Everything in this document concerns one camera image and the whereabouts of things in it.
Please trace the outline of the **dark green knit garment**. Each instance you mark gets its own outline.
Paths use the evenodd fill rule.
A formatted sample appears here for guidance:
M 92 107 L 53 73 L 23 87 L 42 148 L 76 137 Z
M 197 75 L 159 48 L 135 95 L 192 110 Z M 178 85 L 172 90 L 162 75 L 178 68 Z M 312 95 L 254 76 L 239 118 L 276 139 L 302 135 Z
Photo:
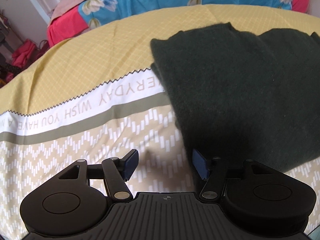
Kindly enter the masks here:
M 188 155 L 286 172 L 319 157 L 319 35 L 230 23 L 150 42 Z

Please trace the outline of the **yellow beige patterned bedsheet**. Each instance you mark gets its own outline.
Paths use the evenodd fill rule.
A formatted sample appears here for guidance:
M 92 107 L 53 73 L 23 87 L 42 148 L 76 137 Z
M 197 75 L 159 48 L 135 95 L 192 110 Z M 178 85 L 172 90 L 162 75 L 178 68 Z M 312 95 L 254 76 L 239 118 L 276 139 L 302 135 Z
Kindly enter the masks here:
M 2 87 L 1 236 L 23 238 L 23 198 L 78 159 L 99 164 L 135 148 L 132 193 L 193 191 L 174 112 L 150 69 L 150 41 L 217 23 L 257 35 L 319 32 L 319 18 L 270 7 L 164 8 L 64 40 Z

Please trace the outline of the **red bag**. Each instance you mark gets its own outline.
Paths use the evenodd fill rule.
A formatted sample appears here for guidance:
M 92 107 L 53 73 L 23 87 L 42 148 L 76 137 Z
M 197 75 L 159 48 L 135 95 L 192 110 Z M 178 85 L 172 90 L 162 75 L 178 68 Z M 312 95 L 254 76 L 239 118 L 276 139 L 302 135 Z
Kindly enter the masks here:
M 33 41 L 27 39 L 17 50 L 12 54 L 11 65 L 25 69 L 33 62 L 38 60 L 50 48 L 47 40 L 42 40 L 37 46 Z

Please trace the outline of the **red blanket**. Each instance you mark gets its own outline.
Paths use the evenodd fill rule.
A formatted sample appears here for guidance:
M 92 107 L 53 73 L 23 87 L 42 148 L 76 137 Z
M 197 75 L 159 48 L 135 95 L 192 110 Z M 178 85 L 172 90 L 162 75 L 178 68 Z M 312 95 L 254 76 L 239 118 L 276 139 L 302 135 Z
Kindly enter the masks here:
M 50 47 L 63 40 L 79 36 L 88 30 L 88 24 L 81 17 L 78 5 L 54 19 L 47 27 L 47 40 Z

